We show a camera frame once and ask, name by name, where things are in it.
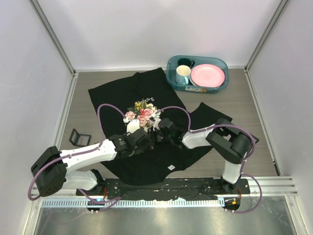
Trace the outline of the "black floral print t-shirt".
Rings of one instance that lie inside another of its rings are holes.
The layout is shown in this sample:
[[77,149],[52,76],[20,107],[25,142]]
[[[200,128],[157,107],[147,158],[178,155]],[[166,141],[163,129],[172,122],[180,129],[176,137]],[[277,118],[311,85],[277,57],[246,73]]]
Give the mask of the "black floral print t-shirt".
[[[203,102],[187,115],[184,112],[186,107],[166,81],[161,68],[137,72],[133,76],[90,89],[89,96],[95,109],[107,103],[123,113],[134,108],[135,102],[153,98],[151,103],[157,108],[169,107],[161,117],[168,118],[180,130],[205,128],[221,118],[232,121],[231,117]],[[212,149],[211,146],[193,149],[178,147],[162,141],[160,137],[160,134],[155,135],[154,149],[122,159],[104,161],[102,165],[128,185],[150,185],[162,182],[174,171],[187,169]]]

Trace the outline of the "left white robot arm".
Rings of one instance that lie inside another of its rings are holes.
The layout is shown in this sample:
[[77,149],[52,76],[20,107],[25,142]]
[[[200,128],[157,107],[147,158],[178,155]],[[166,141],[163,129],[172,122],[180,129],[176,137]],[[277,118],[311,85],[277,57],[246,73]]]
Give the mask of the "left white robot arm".
[[113,135],[100,143],[73,150],[47,148],[31,167],[30,189],[37,187],[40,197],[52,196],[61,189],[83,189],[100,195],[104,183],[98,173],[79,169],[99,163],[125,159],[150,150],[155,145],[154,132],[142,128],[133,133]]

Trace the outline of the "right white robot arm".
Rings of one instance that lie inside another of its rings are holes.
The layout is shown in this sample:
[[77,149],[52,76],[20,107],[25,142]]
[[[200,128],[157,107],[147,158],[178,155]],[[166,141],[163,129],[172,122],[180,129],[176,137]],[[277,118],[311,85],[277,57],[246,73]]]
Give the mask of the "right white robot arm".
[[224,171],[218,182],[219,193],[236,193],[239,190],[244,162],[259,142],[259,138],[225,118],[211,126],[190,131],[178,129],[172,121],[165,118],[149,131],[149,136],[152,148],[164,143],[180,149],[206,146],[214,148],[225,160]]

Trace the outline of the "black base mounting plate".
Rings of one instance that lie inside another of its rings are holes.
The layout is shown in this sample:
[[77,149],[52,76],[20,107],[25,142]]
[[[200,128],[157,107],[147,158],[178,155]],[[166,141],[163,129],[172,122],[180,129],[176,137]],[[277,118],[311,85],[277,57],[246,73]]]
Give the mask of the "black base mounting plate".
[[144,186],[131,186],[119,179],[105,179],[86,192],[89,196],[107,196],[108,199],[121,197],[122,200],[168,201],[182,198],[185,200],[208,200],[218,195],[248,195],[250,188],[247,179],[240,179],[234,187],[220,178],[167,178],[161,183]]

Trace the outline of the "light blue mug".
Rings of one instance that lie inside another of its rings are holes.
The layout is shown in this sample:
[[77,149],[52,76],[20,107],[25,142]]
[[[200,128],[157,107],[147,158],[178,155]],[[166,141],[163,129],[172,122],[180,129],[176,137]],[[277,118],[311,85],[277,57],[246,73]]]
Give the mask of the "light blue mug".
[[191,75],[191,69],[186,65],[180,65],[176,68],[176,83],[179,85],[188,85]]

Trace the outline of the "left black display box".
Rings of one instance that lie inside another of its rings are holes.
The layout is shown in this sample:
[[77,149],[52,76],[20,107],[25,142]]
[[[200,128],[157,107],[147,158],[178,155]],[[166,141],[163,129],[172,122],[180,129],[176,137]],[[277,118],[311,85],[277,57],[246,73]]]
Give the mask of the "left black display box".
[[91,135],[80,134],[75,128],[72,129],[72,132],[69,137],[69,142],[73,146],[85,147],[89,146],[91,140]]

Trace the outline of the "black display box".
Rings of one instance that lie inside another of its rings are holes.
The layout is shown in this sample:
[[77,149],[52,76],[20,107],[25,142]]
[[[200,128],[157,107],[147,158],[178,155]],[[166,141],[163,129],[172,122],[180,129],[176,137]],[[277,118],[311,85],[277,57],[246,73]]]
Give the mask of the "black display box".
[[72,132],[69,137],[69,142],[73,146],[85,147],[89,146],[91,140],[91,135],[80,134],[75,128],[72,129]]
[[251,142],[251,144],[257,144],[260,141],[260,139],[254,135],[252,135],[252,138],[253,138],[253,141]]

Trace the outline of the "teal plastic basin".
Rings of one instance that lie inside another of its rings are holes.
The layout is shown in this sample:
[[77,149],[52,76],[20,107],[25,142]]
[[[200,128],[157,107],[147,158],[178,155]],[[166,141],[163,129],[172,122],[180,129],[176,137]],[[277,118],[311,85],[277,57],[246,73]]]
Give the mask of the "teal plastic basin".
[[[190,60],[195,61],[195,64],[191,68],[191,70],[195,66],[202,65],[202,64],[211,64],[211,65],[215,65],[215,66],[219,67],[225,74],[224,82],[219,87],[216,87],[216,88],[200,87],[200,86],[195,86],[191,83],[191,76],[190,76],[190,80],[189,80],[188,85],[177,84],[176,83],[176,68],[178,67],[178,60],[180,58],[188,58]],[[218,91],[226,88],[229,84],[228,66],[223,60],[218,59],[218,58],[177,55],[177,56],[173,56],[172,58],[170,58],[168,63],[167,63],[166,80],[172,86],[172,88],[174,90],[190,91],[190,92],[202,92],[202,93],[217,93]]]

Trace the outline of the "dark green mug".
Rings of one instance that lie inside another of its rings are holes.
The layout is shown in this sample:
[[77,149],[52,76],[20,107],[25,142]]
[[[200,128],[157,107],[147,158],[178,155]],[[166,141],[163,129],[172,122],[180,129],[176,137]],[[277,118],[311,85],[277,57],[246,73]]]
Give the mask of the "dark green mug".
[[180,58],[178,60],[178,66],[187,66],[190,69],[194,66],[195,61],[194,60],[190,60],[188,58]]

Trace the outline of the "pink plate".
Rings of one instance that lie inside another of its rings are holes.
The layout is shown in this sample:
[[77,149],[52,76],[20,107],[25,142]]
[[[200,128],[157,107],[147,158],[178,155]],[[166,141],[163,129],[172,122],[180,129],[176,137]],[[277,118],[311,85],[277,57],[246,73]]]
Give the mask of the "pink plate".
[[217,66],[202,64],[191,70],[191,83],[195,86],[216,88],[225,80],[224,72]]

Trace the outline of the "right black display box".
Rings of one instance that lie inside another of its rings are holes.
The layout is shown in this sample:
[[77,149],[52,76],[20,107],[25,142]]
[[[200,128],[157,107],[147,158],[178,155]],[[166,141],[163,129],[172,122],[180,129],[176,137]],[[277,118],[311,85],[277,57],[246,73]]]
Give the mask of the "right black display box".
[[260,139],[254,135],[252,135],[252,138],[253,138],[253,141],[251,142],[251,144],[257,144],[260,141]]

